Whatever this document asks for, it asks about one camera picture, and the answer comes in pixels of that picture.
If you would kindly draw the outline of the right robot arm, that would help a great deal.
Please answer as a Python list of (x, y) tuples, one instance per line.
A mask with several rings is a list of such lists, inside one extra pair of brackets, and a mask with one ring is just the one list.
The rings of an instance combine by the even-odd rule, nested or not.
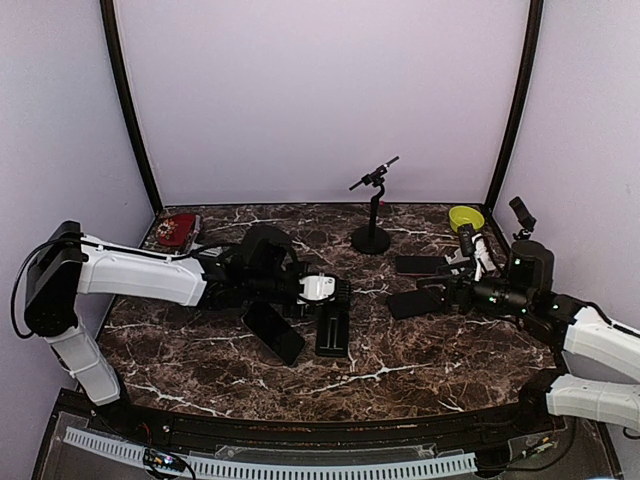
[[(521, 434), (534, 432), (547, 418), (571, 416), (639, 428), (639, 332), (618, 322), (594, 302), (553, 291), (554, 254), (541, 243), (517, 240), (500, 276), (476, 279), (430, 276), (422, 287), (439, 286), (442, 305), (466, 314), (478, 311), (510, 318), (545, 344), (555, 367), (536, 372), (518, 393), (510, 424)], [(619, 384), (572, 375), (564, 353), (587, 357), (630, 378)]]

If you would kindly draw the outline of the black phone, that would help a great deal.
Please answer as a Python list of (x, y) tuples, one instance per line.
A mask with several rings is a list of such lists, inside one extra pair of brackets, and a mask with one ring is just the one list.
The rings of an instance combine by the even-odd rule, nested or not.
[(270, 304), (253, 302), (242, 321), (286, 366), (295, 365), (306, 342)]

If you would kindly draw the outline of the grey small phone stand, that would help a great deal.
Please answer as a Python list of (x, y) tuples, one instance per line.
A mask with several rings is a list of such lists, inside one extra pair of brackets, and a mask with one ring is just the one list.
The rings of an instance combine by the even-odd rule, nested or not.
[(492, 260), (489, 251), (483, 245), (480, 245), (475, 250), (473, 258), (474, 260), (471, 260), (469, 257), (464, 256), (460, 248), (455, 250), (452, 255), (445, 256), (447, 264), (453, 266), (454, 268), (458, 268), (459, 270), (461, 270), (464, 265), (470, 265), (474, 267), (475, 272), (478, 275), (483, 275), (485, 273), (491, 273), (498, 270), (497, 264)]

